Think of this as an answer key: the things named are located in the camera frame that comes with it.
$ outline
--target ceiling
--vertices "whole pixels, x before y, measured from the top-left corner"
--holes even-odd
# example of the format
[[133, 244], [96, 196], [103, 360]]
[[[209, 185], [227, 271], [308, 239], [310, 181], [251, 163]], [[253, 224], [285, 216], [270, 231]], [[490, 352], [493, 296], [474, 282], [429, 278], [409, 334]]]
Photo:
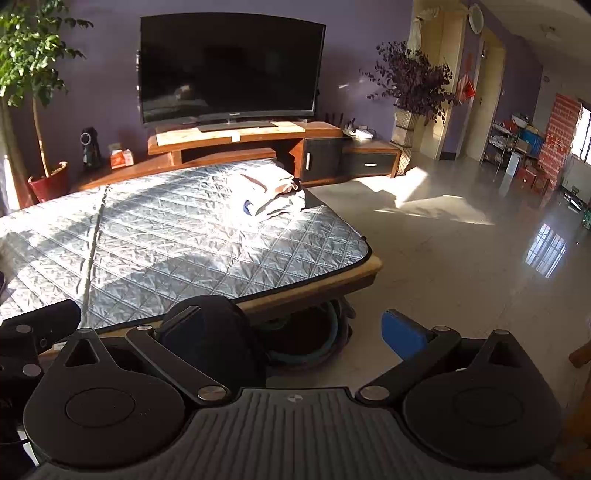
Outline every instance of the ceiling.
[[[511, 33], [530, 43], [539, 61], [562, 73], [591, 71], [591, 15], [574, 0], [482, 0]], [[552, 27], [555, 40], [546, 37]]]

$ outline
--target tv screen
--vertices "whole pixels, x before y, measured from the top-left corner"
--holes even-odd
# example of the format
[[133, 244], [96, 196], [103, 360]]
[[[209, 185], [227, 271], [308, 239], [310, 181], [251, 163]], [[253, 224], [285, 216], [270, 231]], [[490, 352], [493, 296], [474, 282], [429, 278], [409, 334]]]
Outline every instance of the tv screen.
[[312, 116], [324, 29], [256, 14], [142, 17], [143, 122]]

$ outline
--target black speaker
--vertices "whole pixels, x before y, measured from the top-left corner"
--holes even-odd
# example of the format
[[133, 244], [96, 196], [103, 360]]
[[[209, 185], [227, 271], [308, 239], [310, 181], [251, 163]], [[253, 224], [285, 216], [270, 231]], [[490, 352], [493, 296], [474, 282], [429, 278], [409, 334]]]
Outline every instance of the black speaker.
[[94, 127], [85, 128], [80, 136], [82, 144], [82, 161], [85, 170], [96, 170], [103, 165], [103, 158], [100, 156], [98, 135]]

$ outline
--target mattress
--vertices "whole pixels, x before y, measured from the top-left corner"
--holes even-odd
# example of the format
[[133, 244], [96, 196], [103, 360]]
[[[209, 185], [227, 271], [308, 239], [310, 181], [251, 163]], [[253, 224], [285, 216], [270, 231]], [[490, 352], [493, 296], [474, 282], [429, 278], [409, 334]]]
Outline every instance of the mattress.
[[0, 319], [60, 300], [103, 328], [202, 294], [250, 299], [363, 262], [370, 249], [326, 205], [261, 223], [230, 201], [228, 175], [272, 160], [160, 173], [0, 219]]

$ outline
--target glossy floor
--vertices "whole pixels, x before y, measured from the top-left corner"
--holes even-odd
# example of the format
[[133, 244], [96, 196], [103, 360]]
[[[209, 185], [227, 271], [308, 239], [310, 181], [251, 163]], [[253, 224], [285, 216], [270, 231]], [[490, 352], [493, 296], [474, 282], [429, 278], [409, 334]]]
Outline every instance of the glossy floor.
[[567, 357], [590, 338], [591, 237], [562, 195], [542, 198], [469, 158], [422, 158], [403, 177], [312, 191], [367, 237], [384, 269], [348, 296], [357, 318], [341, 355], [269, 386], [356, 390], [377, 377], [400, 361], [380, 334], [381, 314], [393, 307], [468, 337], [508, 329], [560, 403], [578, 399], [588, 369]]

